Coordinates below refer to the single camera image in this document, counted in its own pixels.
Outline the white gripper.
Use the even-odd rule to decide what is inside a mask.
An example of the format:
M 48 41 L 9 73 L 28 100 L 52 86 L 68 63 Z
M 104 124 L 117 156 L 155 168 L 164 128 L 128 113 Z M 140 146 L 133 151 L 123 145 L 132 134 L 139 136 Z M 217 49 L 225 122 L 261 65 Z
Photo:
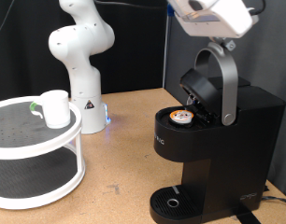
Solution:
M 183 23 L 191 36 L 212 36 L 223 48 L 233 51 L 236 43 L 227 37 L 241 37 L 252 26 L 252 18 L 242 0 L 189 0 L 193 12 Z

